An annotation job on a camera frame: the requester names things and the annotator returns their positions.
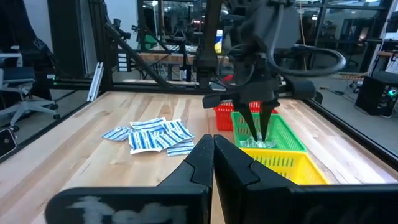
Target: plastic basket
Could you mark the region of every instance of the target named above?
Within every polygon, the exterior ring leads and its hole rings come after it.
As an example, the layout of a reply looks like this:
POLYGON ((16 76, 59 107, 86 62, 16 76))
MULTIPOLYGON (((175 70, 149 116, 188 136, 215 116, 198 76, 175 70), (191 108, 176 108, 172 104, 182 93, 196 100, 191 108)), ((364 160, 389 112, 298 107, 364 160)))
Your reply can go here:
POLYGON ((299 185, 329 184, 305 152, 241 148, 246 154, 299 185))
MULTIPOLYGON (((250 111, 252 113, 260 112, 260 102, 249 103, 250 111)), ((231 112, 234 111, 234 105, 232 103, 223 103, 214 108, 216 112, 216 124, 217 130, 219 131, 232 131, 233 125, 231 120, 231 112)))
MULTIPOLYGON (((241 141, 247 140, 252 136, 248 124, 246 124, 242 115, 237 112, 232 112, 232 122, 234 126, 235 145, 238 147, 245 147, 241 145, 241 141)), ((254 125, 257 132, 260 131, 260 115, 253 113, 254 125)), ((269 120, 267 129, 267 140, 275 141, 276 146, 272 149, 281 149, 286 151, 306 152, 307 148, 300 141, 300 139, 289 128, 283 118, 278 114, 272 114, 269 120)))

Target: blue and white packet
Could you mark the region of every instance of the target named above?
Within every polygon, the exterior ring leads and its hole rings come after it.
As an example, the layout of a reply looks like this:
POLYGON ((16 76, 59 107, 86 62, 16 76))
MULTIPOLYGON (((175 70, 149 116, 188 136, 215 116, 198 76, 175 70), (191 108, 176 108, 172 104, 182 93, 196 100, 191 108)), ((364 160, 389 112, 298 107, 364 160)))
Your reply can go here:
POLYGON ((169 130, 174 129, 174 130, 178 131, 179 133, 184 133, 184 135, 190 136, 191 138, 194 137, 194 135, 191 134, 191 132, 186 127, 184 127, 184 125, 181 122, 181 119, 176 119, 173 121, 166 122, 166 127, 169 130))
POLYGON ((112 141, 124 141, 129 137, 130 133, 132 133, 132 129, 129 127, 118 127, 103 134, 102 138, 112 141))
POLYGON ((136 154, 140 152, 162 150, 156 144, 155 137, 149 131, 134 131, 129 135, 129 144, 131 146, 130 154, 136 154))
POLYGON ((163 133, 168 131, 166 124, 166 118, 156 118, 149 121, 135 121, 130 122, 130 125, 135 131, 149 131, 151 133, 163 133))
POLYGON ((191 139, 184 140, 175 146, 167 148, 167 156, 179 156, 189 154, 192 149, 195 147, 195 144, 191 139))
POLYGON ((178 132, 173 129, 171 131, 167 131, 156 137, 155 141, 158 146, 162 149, 167 149, 169 147, 175 146, 176 144, 191 139, 193 135, 187 135, 183 132, 178 132))

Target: green basket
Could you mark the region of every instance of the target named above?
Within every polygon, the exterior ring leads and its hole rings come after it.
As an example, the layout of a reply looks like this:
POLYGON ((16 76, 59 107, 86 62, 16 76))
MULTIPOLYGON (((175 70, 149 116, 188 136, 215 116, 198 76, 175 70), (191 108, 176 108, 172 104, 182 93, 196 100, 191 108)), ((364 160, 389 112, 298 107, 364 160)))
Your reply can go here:
MULTIPOLYGON (((252 115, 256 130, 257 132, 259 132, 260 115, 259 113, 252 113, 252 115)), ((247 138, 252 136, 248 124, 246 124, 245 120, 239 112, 232 112, 231 118, 234 126, 235 145, 237 145, 238 147, 244 147, 241 145, 241 141, 245 141, 247 138)), ((272 114, 269 122, 270 124, 268 125, 267 130, 267 140, 276 142, 276 146, 272 149, 297 152, 307 151, 307 148, 289 128, 289 126, 280 115, 272 114)))

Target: yellow basket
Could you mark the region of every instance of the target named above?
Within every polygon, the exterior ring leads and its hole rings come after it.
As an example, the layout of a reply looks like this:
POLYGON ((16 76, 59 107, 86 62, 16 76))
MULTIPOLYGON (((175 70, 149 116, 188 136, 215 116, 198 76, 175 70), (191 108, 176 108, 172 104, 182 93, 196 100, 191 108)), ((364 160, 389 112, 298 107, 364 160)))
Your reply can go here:
POLYGON ((246 154, 299 185, 325 185, 327 179, 305 152, 241 148, 246 154))

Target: office chair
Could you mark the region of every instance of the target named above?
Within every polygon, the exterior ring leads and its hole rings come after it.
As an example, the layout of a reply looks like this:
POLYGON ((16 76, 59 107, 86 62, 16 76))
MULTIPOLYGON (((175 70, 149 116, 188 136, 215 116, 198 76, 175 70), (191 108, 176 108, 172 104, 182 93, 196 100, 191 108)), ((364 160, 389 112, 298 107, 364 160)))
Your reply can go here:
MULTIPOLYGON (((0 53, 0 60, 5 58, 18 58, 18 61, 22 61, 22 55, 19 53, 0 53)), ((58 106, 54 101, 32 96, 30 91, 35 82, 35 73, 32 67, 22 67, 22 63, 17 63, 16 67, 2 68, 0 65, 0 92, 14 92, 19 93, 21 96, 21 102, 11 106, 9 108, 0 110, 0 116, 10 113, 15 113, 10 121, 11 128, 13 131, 18 131, 19 128, 15 126, 15 123, 29 111, 38 111, 43 113, 50 113, 54 119, 59 119, 60 115, 55 110, 58 106)))

